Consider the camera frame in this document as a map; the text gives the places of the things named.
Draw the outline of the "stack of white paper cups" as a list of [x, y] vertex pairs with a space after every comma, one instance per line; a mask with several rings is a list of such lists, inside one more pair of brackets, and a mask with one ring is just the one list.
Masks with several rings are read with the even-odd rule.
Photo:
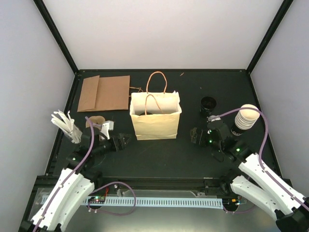
[[235, 117], [234, 124], [231, 127], [231, 132], [235, 136], [240, 136], [246, 130], [251, 129], [260, 117], [260, 114], [257, 111], [252, 110], [252, 108], [258, 109], [256, 106], [245, 104], [242, 105], [242, 108], [243, 110], [239, 110]]

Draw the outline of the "cream paper bag with handles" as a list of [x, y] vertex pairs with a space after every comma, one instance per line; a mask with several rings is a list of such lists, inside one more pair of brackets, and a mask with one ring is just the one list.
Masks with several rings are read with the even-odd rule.
[[[148, 90], [151, 78], [155, 74], [162, 75], [165, 80], [165, 87], [162, 92], [150, 92]], [[137, 140], [165, 140], [177, 137], [182, 113], [180, 96], [176, 91], [168, 93], [167, 86], [168, 82], [165, 75], [156, 71], [149, 76], [144, 92], [131, 94], [129, 115]], [[153, 114], [139, 116], [143, 111]]]

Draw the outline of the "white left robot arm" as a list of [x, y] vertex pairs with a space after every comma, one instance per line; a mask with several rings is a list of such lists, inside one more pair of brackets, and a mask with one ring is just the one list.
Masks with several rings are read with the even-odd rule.
[[22, 221], [19, 231], [65, 231], [83, 200], [103, 189], [102, 173], [92, 169], [96, 157], [124, 150], [129, 138], [122, 133], [108, 136], [97, 128], [86, 128], [47, 200], [30, 220]]

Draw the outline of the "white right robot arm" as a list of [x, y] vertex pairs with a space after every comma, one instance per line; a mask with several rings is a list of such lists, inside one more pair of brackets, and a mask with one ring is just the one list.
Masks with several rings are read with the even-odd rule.
[[235, 138], [222, 120], [213, 120], [206, 129], [193, 128], [191, 142], [210, 147], [218, 161], [230, 161], [234, 168], [220, 178], [224, 195], [240, 195], [266, 212], [282, 232], [309, 230], [309, 199], [276, 173], [242, 140]]

